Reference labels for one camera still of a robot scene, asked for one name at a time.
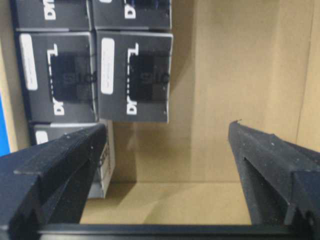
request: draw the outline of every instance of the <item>stacked boxes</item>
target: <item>stacked boxes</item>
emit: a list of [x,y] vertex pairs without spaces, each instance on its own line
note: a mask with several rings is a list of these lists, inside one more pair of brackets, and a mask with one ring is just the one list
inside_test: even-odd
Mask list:
[[[38,139],[33,143],[96,124],[97,49],[91,1],[12,0],[11,7],[30,136]],[[105,196],[114,169],[112,124],[106,128],[107,151],[90,198]]]
[[171,0],[12,0],[11,8],[31,139],[104,122],[108,144],[89,195],[104,197],[115,165],[111,121],[169,121]]

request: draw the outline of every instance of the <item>brown cardboard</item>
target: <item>brown cardboard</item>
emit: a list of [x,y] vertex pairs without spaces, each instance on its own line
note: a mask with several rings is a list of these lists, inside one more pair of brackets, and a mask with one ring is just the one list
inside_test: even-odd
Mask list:
[[111,184],[82,224],[250,224],[240,183]]
[[238,182],[235,120],[295,143],[313,3],[172,1],[169,124],[115,124],[113,181]]
[[320,1],[314,2],[310,56],[297,144],[320,151]]
[[10,151],[30,145],[9,1],[0,1],[0,94]]

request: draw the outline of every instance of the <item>black box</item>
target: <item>black box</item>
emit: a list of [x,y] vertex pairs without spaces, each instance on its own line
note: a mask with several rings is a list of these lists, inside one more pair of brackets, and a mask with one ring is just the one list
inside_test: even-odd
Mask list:
[[97,30],[169,30],[171,0],[92,0]]
[[91,0],[10,0],[15,29],[22,32],[91,31]]
[[22,33],[19,42],[28,119],[36,123],[96,122],[94,35]]
[[168,122],[172,45],[170,33],[97,32],[101,118]]
[[[94,175],[94,180],[88,198],[104,198],[115,169],[115,144],[112,121],[104,121],[107,129],[107,141],[102,152],[99,167]],[[51,123],[31,124],[30,134],[32,144],[44,144],[76,131],[90,128],[97,123]]]

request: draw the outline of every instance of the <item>blue object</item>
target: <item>blue object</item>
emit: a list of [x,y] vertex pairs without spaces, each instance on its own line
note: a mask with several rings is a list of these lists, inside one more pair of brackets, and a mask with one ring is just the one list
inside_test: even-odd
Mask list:
[[0,157],[10,153],[4,110],[0,95]]

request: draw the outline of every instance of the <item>black plastic part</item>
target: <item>black plastic part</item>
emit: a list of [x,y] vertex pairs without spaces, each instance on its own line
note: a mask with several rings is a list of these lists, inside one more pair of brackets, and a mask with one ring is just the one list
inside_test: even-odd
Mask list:
[[51,221],[78,223],[105,144],[99,124],[1,157],[0,239],[34,239]]
[[252,223],[312,229],[320,239],[320,153],[237,122],[229,142]]
[[286,226],[209,225],[77,225],[50,224],[38,231],[41,240],[228,240],[307,239]]

